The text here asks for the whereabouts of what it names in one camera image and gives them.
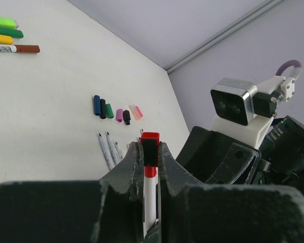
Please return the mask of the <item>translucent orange pen cap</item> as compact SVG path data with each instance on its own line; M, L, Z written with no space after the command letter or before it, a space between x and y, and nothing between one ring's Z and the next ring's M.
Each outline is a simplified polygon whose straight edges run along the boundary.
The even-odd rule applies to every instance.
M135 105L129 105L129 108L133 114L133 117L135 118L135 120L140 120L141 119L141 116L136 108Z

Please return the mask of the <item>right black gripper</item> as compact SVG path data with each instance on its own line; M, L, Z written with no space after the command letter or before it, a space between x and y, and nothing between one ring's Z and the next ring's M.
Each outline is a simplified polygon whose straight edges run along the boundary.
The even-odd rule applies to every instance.
M176 161L205 184L304 185L304 125L286 116L271 127L256 149L195 126Z

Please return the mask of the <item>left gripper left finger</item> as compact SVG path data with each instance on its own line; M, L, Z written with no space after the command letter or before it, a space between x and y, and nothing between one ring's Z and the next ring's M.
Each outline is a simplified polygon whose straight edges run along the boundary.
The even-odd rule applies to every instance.
M0 184L0 242L142 242L143 151L98 180Z

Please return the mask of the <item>blue capped pen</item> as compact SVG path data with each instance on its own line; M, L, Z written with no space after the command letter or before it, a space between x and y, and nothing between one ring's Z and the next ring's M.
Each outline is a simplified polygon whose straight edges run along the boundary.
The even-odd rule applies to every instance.
M100 146L101 146L101 149L102 149L102 152L104 154L104 157L105 157L105 160L106 160L106 163L108 165L108 168L110 170L112 170L115 165L114 165L114 162L113 162L113 159L111 157L111 153L109 151L109 148L107 146L107 143L104 139L104 137L99 133L98 134L98 140L99 140L99 143L100 143Z

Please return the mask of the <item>green marker cap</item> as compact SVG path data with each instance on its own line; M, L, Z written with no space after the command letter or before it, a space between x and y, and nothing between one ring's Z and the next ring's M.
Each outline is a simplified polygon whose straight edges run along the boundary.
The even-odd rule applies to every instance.
M114 113L113 113L113 109L110 103L106 104L106 116L109 119L114 118Z

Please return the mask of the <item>blue pen cap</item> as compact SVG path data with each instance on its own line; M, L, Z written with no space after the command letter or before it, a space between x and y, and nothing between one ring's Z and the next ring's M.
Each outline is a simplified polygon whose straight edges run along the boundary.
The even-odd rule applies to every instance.
M101 107L100 107L100 96L99 95L94 95L94 97L93 97L93 111L94 111L94 115L100 116Z

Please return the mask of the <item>red capped pen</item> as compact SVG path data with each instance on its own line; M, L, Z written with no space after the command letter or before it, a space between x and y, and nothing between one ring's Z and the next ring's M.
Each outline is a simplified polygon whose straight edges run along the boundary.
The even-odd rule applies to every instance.
M147 232L157 222L157 168L158 149L160 134L154 132L143 132L140 142L143 148L144 163L144 223L143 232L146 237Z

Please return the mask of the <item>black pen cap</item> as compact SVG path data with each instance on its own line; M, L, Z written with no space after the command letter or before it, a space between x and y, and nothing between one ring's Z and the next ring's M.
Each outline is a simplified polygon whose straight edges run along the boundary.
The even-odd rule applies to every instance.
M125 125L127 125L127 126L129 126L131 123L131 116L130 116L130 112L128 110L123 111L123 121L124 121Z

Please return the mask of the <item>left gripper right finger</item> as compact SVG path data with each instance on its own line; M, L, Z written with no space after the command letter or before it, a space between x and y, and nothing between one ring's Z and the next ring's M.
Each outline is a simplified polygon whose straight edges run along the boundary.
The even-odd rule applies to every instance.
M160 242L304 242L304 196L277 185L204 184L159 145Z

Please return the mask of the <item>purple marker cap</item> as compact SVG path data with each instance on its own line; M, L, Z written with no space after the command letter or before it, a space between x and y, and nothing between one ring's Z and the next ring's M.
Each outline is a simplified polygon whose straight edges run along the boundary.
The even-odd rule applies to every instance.
M123 110L122 109L118 109L116 111L116 121L121 123L123 121Z

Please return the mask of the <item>black marker cap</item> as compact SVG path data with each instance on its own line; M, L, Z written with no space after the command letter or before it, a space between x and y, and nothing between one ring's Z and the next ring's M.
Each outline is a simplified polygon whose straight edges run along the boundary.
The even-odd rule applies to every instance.
M105 99L100 99L100 118L106 119L106 101Z

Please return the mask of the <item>pink marker cap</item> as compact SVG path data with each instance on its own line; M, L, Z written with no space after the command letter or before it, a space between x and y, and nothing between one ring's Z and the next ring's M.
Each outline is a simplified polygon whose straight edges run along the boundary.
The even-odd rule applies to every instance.
M139 114L140 118L142 118L143 117L143 113L141 112L140 108L138 106L135 106L135 107L136 107L136 111Z

